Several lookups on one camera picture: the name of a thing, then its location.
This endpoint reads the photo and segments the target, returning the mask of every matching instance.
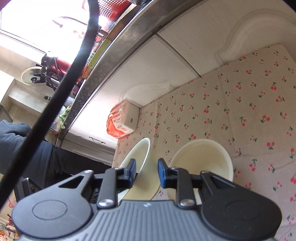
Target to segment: black cable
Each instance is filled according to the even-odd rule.
[[[7,172],[0,182],[0,207],[2,208],[17,184],[20,176],[26,169],[35,151],[44,139],[52,122],[59,113],[61,107],[72,91],[77,79],[82,73],[85,63],[91,53],[93,43],[98,33],[99,4],[98,0],[88,0],[89,23],[80,50],[73,61],[68,73],[47,107],[39,117],[38,121],[30,131],[28,137],[17,152],[15,158],[10,162]]]

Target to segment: cherry print tablecloth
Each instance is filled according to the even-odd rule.
[[[137,130],[118,140],[113,166],[144,137],[169,164],[186,143],[208,138],[233,162],[234,182],[281,208],[276,238],[296,240],[296,64],[274,45],[181,86],[140,110]],[[166,199],[160,189],[155,199]]]

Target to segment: gray gripper base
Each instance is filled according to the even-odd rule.
[[[80,231],[57,240],[226,241],[210,232],[197,212],[182,210],[173,201],[122,201],[116,208],[100,210]]]

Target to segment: screw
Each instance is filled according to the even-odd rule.
[[[195,201],[193,201],[192,199],[182,199],[180,201],[180,205],[183,207],[191,207],[195,204]]]
[[[101,207],[111,207],[114,205],[114,201],[111,199],[103,199],[102,201],[99,202],[99,205]]]

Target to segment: black pants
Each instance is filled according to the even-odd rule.
[[[96,174],[104,173],[110,167],[54,146],[47,168],[45,187],[71,177],[71,174],[75,175],[84,170],[93,170]]]

